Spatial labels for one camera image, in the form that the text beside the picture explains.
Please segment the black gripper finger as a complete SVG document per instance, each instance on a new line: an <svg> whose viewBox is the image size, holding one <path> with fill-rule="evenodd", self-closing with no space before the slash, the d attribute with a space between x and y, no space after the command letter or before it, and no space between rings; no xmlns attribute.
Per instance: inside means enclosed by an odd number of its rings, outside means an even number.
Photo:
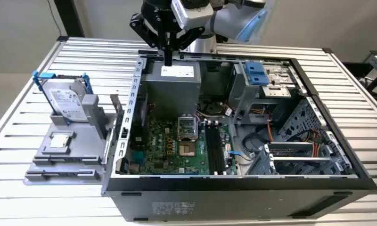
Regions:
<svg viewBox="0 0 377 226"><path fill-rule="evenodd" d="M156 23L160 25L160 30L155 33L148 26L145 25L145 18L143 14L133 14L129 26L141 39L145 41L149 47L157 48L163 51L164 56L164 65L168 66L168 41L167 41L167 33L163 30L163 20L159 16L156 16Z"/></svg>
<svg viewBox="0 0 377 226"><path fill-rule="evenodd" d="M177 33L172 32L168 42L168 66L172 66L172 55L175 51L185 49L191 43L201 36L205 31L205 27L197 27L189 29L180 37Z"/></svg>

